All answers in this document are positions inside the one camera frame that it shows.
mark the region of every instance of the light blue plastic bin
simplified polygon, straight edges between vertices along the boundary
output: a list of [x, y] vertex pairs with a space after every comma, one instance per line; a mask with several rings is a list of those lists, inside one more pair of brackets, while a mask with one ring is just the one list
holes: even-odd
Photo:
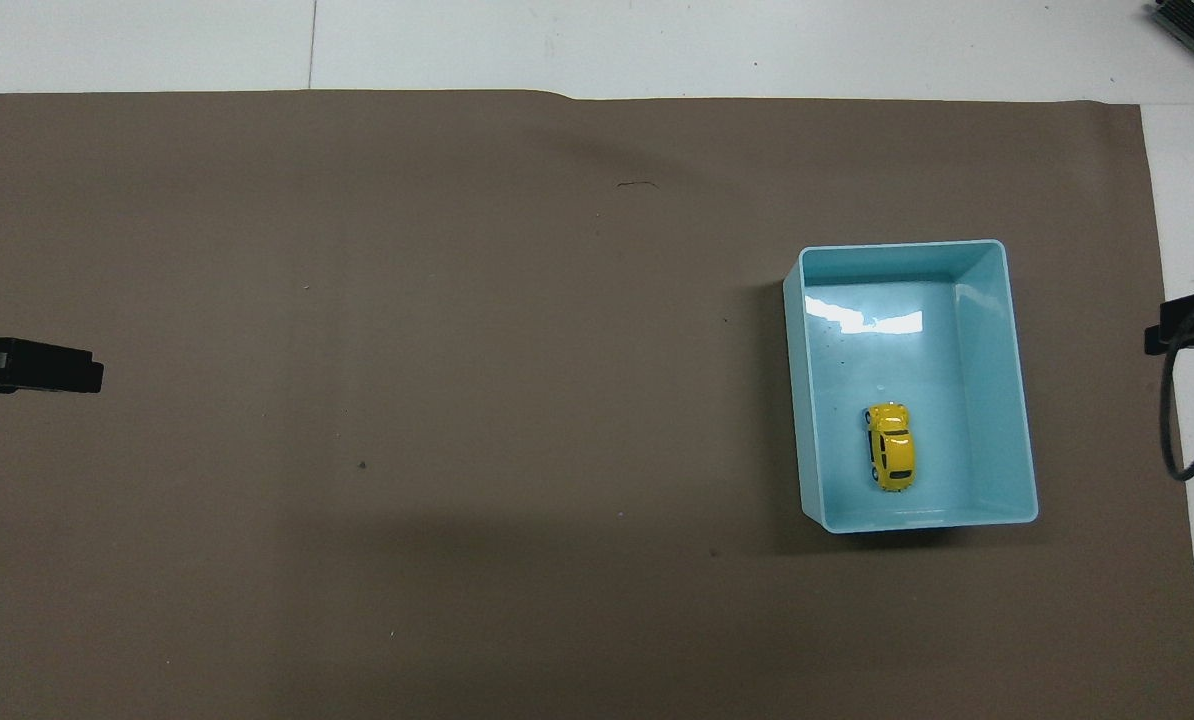
[[[830, 533], [1038, 516], [1005, 250], [807, 247], [784, 279], [802, 511]], [[907, 405], [916, 482], [873, 482], [863, 411]]]

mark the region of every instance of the brown paper sheet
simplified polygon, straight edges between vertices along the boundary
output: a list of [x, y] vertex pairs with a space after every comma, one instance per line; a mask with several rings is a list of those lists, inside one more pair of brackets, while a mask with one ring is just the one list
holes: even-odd
[[[1041, 516], [798, 509], [777, 283], [996, 236]], [[1133, 106], [0, 96], [0, 716], [1194, 716]]]

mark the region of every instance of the toy car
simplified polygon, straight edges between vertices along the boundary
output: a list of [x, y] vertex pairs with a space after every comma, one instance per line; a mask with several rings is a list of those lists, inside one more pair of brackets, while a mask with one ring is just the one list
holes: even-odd
[[868, 427], [872, 479], [888, 492], [911, 486], [917, 455], [907, 430], [907, 407], [898, 402], [873, 405], [863, 411], [863, 421]]

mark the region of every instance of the tile grout line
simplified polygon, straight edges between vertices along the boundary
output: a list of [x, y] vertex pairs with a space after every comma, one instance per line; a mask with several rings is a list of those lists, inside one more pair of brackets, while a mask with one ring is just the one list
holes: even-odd
[[316, 0], [313, 0], [313, 32], [308, 38], [308, 90], [313, 90], [313, 49], [316, 47]]

